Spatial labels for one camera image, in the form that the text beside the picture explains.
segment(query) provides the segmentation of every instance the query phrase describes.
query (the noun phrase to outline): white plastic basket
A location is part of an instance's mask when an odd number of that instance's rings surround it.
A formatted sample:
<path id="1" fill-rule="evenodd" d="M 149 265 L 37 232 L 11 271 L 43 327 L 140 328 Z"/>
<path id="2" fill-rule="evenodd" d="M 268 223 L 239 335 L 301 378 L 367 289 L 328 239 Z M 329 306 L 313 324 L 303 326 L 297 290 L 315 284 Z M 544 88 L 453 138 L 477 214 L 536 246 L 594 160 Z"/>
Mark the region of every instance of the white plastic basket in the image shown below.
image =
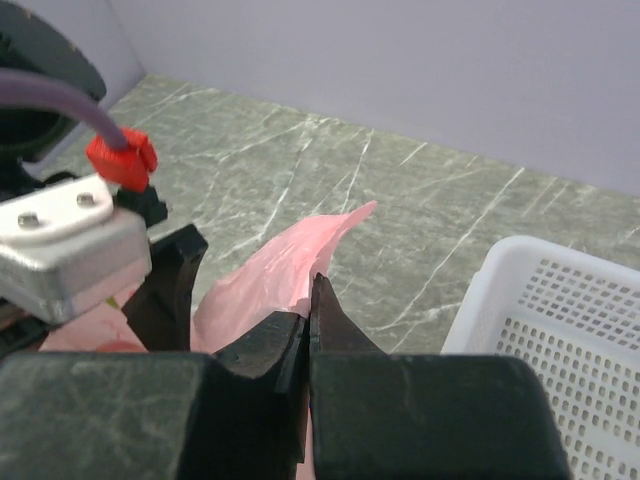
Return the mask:
<path id="1" fill-rule="evenodd" d="M 640 479 L 640 272 L 532 237 L 489 251 L 443 353 L 520 357 L 579 479 Z"/>

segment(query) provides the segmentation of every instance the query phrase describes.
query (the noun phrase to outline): white wall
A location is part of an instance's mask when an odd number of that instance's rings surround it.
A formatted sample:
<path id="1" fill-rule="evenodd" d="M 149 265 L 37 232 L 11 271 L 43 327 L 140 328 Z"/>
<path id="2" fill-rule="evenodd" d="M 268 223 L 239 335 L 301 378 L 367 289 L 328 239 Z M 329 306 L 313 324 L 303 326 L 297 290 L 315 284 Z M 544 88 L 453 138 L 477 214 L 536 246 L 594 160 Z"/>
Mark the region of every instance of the white wall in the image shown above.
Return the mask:
<path id="1" fill-rule="evenodd" d="M 640 194 L 636 0 L 111 2 L 149 72 Z"/>
<path id="2" fill-rule="evenodd" d="M 144 76 L 144 69 L 108 0 L 12 1 L 53 25 L 96 66 L 107 85 L 103 105 L 116 103 Z M 80 129 L 72 132 L 37 169 L 51 163 L 79 133 Z"/>

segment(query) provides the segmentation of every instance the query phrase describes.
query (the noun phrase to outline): pink fabric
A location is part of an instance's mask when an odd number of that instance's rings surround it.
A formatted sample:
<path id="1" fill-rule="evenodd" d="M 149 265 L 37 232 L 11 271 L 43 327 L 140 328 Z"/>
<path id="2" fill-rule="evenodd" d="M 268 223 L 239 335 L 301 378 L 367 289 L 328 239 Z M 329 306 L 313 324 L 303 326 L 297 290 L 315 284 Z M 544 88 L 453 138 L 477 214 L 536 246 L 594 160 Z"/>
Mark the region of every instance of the pink fabric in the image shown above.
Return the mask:
<path id="1" fill-rule="evenodd" d="M 138 287 L 132 285 L 116 295 L 116 305 L 122 307 Z M 125 342 L 137 351 L 147 351 L 127 325 L 124 314 L 118 308 L 103 303 L 50 333 L 40 346 L 40 351 L 104 351 L 105 345 L 114 342 Z"/>
<path id="2" fill-rule="evenodd" d="M 327 275 L 340 239 L 375 207 L 370 202 L 348 214 L 307 217 L 267 242 L 205 295 L 193 317 L 191 349 L 214 353 L 276 310 L 306 317 L 313 278 Z M 137 288 L 117 295 L 117 306 Z M 40 350 L 146 352 L 122 312 L 106 303 L 49 335 Z M 315 478 L 311 450 L 309 418 L 306 462 L 298 467 L 298 480 Z"/>
<path id="3" fill-rule="evenodd" d="M 209 290 L 193 317 L 193 350 L 216 352 L 275 310 L 306 317 L 311 284 L 327 275 L 338 242 L 371 215 L 375 202 L 352 213 L 307 217 L 275 236 Z"/>

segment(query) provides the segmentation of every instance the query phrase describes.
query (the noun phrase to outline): red connector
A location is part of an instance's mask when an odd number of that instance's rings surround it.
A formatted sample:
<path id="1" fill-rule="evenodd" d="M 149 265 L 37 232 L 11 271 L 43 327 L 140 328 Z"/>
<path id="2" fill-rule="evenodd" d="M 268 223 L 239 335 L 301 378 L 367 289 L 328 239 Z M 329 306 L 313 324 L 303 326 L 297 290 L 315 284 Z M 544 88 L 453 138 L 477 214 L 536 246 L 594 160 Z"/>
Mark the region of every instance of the red connector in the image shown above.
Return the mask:
<path id="1" fill-rule="evenodd" d="M 158 157 L 146 133 L 122 127 L 128 146 L 112 150 L 100 136 L 96 136 L 86 149 L 95 171 L 106 181 L 142 193 L 149 185 L 149 175 L 158 166 Z"/>

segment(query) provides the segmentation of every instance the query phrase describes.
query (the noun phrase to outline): marble surface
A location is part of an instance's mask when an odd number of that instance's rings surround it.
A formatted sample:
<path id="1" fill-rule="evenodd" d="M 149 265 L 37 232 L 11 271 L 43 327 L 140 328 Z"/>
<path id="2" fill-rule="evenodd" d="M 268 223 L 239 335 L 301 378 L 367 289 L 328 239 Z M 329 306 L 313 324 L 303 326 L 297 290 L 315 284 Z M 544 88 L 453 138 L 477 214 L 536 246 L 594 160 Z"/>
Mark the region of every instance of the marble surface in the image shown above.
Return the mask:
<path id="1" fill-rule="evenodd" d="M 369 200 L 378 209 L 344 238 L 330 277 L 388 352 L 439 351 L 471 276 L 506 236 L 640 269 L 637 197 L 161 76 L 112 113 L 159 153 L 153 183 L 171 214 L 152 235 L 193 221 L 210 243 L 194 301 L 298 219 Z M 56 168 L 90 172 L 89 138 Z"/>

